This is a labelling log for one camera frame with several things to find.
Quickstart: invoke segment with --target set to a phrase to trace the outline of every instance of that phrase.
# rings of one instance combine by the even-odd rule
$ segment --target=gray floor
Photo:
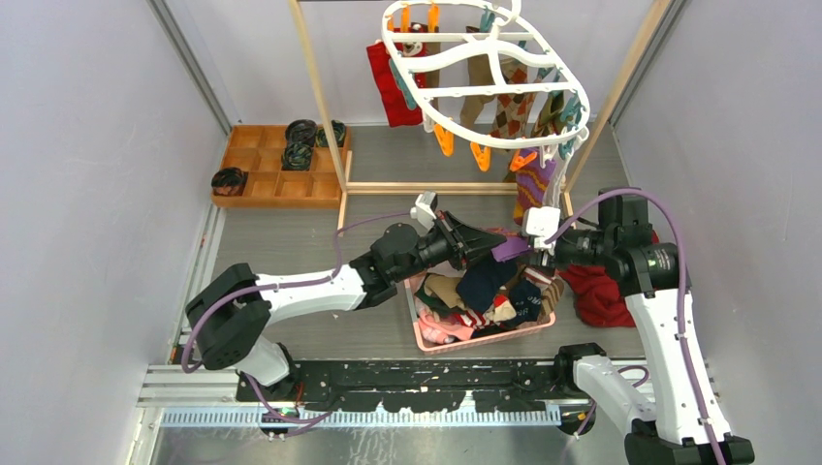
[[[439,151],[433,136],[420,128],[353,128],[357,181],[493,181],[499,182],[507,160],[492,163],[489,172],[477,168],[465,146],[451,158]],[[600,139],[573,192],[579,208],[602,187],[627,183],[611,131]],[[346,224],[408,211],[413,196],[356,196],[349,200]],[[512,225],[513,196],[443,196],[439,208],[477,227]],[[596,213],[586,215],[595,219]],[[332,268],[335,210],[234,209],[228,212],[217,255],[215,275],[235,263],[249,263],[256,272],[297,274]],[[343,259],[365,252],[389,222],[364,225],[341,239]],[[418,358],[411,319],[404,298],[377,308],[339,314],[328,312],[294,318],[269,328],[266,336],[282,342],[296,358]],[[443,357],[553,357],[562,345],[597,342],[611,357],[641,357],[639,334],[633,328],[593,328],[574,314],[566,292],[556,324],[539,334],[445,354]]]
[[[617,427],[605,416],[579,442],[537,426],[318,429],[273,443],[261,436],[259,430],[164,428],[152,465],[627,463]]]

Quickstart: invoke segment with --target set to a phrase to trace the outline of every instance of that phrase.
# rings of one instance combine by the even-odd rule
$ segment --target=wooden pole
[[[349,150],[348,151],[348,158],[345,159],[345,182],[347,183],[349,179],[351,179],[351,159],[354,158],[354,152]],[[345,226],[345,212],[348,209],[348,191],[342,191],[342,198],[339,200],[339,216],[336,219],[336,228],[339,230],[343,226]],[[345,235],[345,232],[341,232],[340,237]]]
[[[294,24],[297,26],[297,33],[300,36],[302,54],[305,57],[305,67],[308,69],[308,76],[311,78],[311,87],[314,89],[314,100],[317,101],[317,109],[320,111],[320,119],[323,121],[323,129],[326,131],[326,140],[329,142],[329,149],[332,154],[334,171],[339,187],[343,195],[348,191],[345,182],[345,170],[339,156],[339,146],[336,144],[336,137],[333,133],[332,120],[329,117],[326,97],[323,95],[323,81],[317,68],[317,58],[314,56],[314,49],[311,47],[311,40],[308,36],[308,28],[305,26],[305,16],[302,15],[302,7],[298,0],[288,0],[291,7],[291,15],[294,17]]]
[[[616,79],[614,79],[611,92],[608,94],[608,97],[605,98],[605,103],[602,104],[602,108],[597,112],[593,130],[585,142],[585,145],[582,147],[582,153],[579,155],[580,161],[571,171],[571,176],[565,184],[566,193],[570,193],[571,189],[574,188],[574,184],[577,183],[577,179],[580,177],[580,173],[590,156],[591,150],[593,150],[593,146],[596,145],[599,136],[608,124],[608,120],[611,119],[611,115],[614,113],[614,109],[619,102],[619,97],[622,96],[622,91],[625,90],[628,80],[631,79],[631,76],[634,74],[634,70],[639,64],[643,53],[646,48],[648,48],[654,31],[656,31],[656,28],[659,26],[662,17],[665,15],[672,1],[673,0],[654,0],[650,6],[648,14],[645,16],[645,20],[634,38],[634,43],[631,45],[631,48],[628,49],[628,55],[625,57],[625,61],[622,62],[622,68],[619,70],[619,74],[616,75]]]
[[[517,193],[517,185],[503,182],[356,182],[348,183],[351,195],[418,195],[434,191],[452,196],[499,196]]]

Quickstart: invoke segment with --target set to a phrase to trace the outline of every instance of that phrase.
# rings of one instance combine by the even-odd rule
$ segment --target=pile of socks
[[[423,337],[448,344],[539,325],[563,290],[553,276],[488,256],[462,276],[429,272],[415,296]]]

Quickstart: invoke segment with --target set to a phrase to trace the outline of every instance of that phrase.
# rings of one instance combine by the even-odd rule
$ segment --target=metal floor
[[[507,159],[494,159],[489,172],[480,172],[467,143],[458,144],[446,158],[431,135],[421,128],[355,127],[352,129],[356,181],[501,181]],[[627,180],[613,133],[600,138],[573,192],[579,208],[602,187]],[[349,199],[346,224],[408,211],[414,196],[354,196]],[[439,208],[477,227],[512,226],[514,196],[441,196]],[[595,219],[595,211],[585,217]],[[334,265],[332,232],[336,210],[233,209],[227,214],[214,275],[227,266],[246,262],[258,273],[297,274]],[[363,225],[340,240],[343,260],[367,251],[389,221]],[[407,304],[402,295],[377,308],[352,313],[327,312],[294,318],[269,328],[266,336],[282,342],[294,358],[419,358]],[[469,348],[443,355],[449,358],[552,357],[567,344],[597,342],[611,357],[642,357],[634,328],[594,328],[575,315],[570,290],[556,311],[556,324],[539,334]]]

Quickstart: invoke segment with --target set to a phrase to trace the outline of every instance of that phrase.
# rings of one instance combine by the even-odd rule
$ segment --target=wooden organizer tray
[[[339,208],[342,190],[334,172],[329,148],[314,147],[308,171],[282,169],[285,126],[235,126],[220,170],[228,167],[248,172],[241,196],[216,196],[223,208]],[[339,147],[342,165],[351,146],[351,129]]]

